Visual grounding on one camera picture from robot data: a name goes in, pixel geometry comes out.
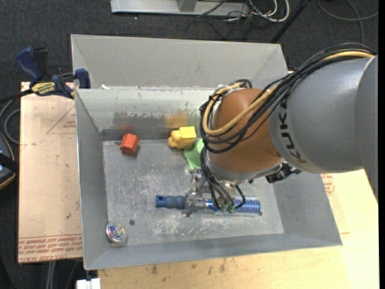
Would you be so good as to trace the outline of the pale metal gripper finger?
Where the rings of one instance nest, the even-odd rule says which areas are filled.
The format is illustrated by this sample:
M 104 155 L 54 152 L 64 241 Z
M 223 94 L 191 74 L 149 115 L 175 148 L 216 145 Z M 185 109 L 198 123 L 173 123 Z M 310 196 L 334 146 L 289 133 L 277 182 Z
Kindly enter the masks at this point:
M 198 211 L 201 210 L 201 207 L 200 206 L 197 206 L 195 204 L 192 204 L 192 205 L 187 205 L 184 209 L 183 209 L 183 216 L 184 217 L 191 217 L 193 213 L 196 213 Z
M 186 205 L 187 206 L 205 206 L 207 199 L 204 196 L 196 191 L 189 193 L 186 196 Z

